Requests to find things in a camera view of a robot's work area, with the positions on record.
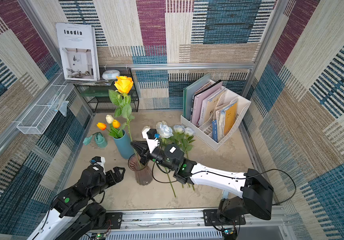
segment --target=white tulip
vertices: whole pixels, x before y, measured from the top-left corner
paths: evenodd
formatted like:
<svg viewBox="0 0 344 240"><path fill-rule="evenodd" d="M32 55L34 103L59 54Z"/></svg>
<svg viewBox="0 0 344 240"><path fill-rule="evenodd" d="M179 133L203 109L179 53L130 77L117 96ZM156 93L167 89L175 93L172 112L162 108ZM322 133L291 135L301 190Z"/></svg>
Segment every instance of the white tulip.
<svg viewBox="0 0 344 240"><path fill-rule="evenodd" d="M193 136L195 134L195 131L190 127L186 127L184 133L187 136Z"/></svg>
<svg viewBox="0 0 344 240"><path fill-rule="evenodd" d="M105 120L107 120L108 124L111 124L115 119L111 115L107 115L105 116Z"/></svg>

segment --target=book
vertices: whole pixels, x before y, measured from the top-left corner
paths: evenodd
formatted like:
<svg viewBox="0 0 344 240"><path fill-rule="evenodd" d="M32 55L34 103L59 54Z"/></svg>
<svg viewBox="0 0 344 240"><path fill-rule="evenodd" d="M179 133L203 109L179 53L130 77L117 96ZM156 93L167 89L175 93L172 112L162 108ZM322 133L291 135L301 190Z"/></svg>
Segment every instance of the book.
<svg viewBox="0 0 344 240"><path fill-rule="evenodd" d="M64 79L99 80L100 73L93 26L56 23L56 32Z"/></svg>
<svg viewBox="0 0 344 240"><path fill-rule="evenodd" d="M212 139L217 142L217 120L212 121Z"/></svg>
<svg viewBox="0 0 344 240"><path fill-rule="evenodd" d="M238 98L233 99L227 106L220 111L217 128L217 140L223 139L236 122Z"/></svg>
<svg viewBox="0 0 344 240"><path fill-rule="evenodd" d="M186 89L185 89L185 99L183 104L185 104L185 107L183 107L184 112L183 112L183 117L186 118L188 121L191 120L191 111L193 108L193 102L192 102L192 96L194 95L194 93L200 89L202 86L204 86L205 84L209 83L211 74L206 74L203 77L201 77L200 79L196 80L193 84L189 85Z"/></svg>
<svg viewBox="0 0 344 240"><path fill-rule="evenodd" d="M213 110L217 106L221 96L225 93L226 90L227 89L225 87L221 86L214 93L212 93L203 100L201 106L200 119L198 121L199 126L203 125L205 122L209 120L211 114L213 113Z"/></svg>
<svg viewBox="0 0 344 240"><path fill-rule="evenodd" d="M197 126L198 120L200 118L201 106L202 102L205 98L209 95L214 93L222 86L222 81L218 81L217 83L210 85L208 88L201 91L199 94L194 95L194 106L192 108L192 117L191 122Z"/></svg>

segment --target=yellow book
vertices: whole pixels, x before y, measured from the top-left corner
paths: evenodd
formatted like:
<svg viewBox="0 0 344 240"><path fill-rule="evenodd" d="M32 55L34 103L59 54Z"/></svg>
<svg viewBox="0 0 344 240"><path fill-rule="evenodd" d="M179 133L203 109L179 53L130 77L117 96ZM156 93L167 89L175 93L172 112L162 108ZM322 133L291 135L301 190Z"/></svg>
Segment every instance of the yellow book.
<svg viewBox="0 0 344 240"><path fill-rule="evenodd" d="M223 109L221 114L225 114L223 136L226 136L233 127L233 124L236 122L237 101Z"/></svg>

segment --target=magazine cover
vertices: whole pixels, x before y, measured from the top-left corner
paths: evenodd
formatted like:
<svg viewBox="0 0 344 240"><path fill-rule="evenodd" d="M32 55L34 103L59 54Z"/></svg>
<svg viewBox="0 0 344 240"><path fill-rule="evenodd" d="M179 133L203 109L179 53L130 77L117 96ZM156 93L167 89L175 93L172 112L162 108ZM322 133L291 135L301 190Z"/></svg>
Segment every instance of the magazine cover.
<svg viewBox="0 0 344 240"><path fill-rule="evenodd" d="M56 23L56 32L64 78L99 80L94 28L84 24Z"/></svg>

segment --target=notebook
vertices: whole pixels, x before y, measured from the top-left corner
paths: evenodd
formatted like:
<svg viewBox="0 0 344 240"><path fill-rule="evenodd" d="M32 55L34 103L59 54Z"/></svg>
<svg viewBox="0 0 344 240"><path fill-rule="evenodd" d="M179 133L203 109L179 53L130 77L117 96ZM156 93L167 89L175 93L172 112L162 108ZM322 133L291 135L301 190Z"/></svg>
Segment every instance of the notebook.
<svg viewBox="0 0 344 240"><path fill-rule="evenodd" d="M221 86L218 90L212 93L210 96L205 98L202 102L200 119L198 125L201 126L204 122L207 122L213 113L216 105L218 104L220 97L225 93L227 89Z"/></svg>
<svg viewBox="0 0 344 240"><path fill-rule="evenodd" d="M194 106L192 108L191 123L193 123L195 126L197 126L198 120L200 118L201 106L202 106L203 100L207 98L209 95L211 95L212 93L214 93L216 90L218 90L221 86L222 86L222 81L218 81L217 83L209 86L207 89L204 89L201 93L194 95Z"/></svg>
<svg viewBox="0 0 344 240"><path fill-rule="evenodd" d="M238 98L233 99L227 106L222 108L217 122L217 140L226 136L233 124L236 122Z"/></svg>
<svg viewBox="0 0 344 240"><path fill-rule="evenodd" d="M191 120L191 108L193 108L192 97L198 89L209 83L210 77L211 74L208 73L183 90L183 104L185 105L183 107L183 117L186 118L188 121Z"/></svg>

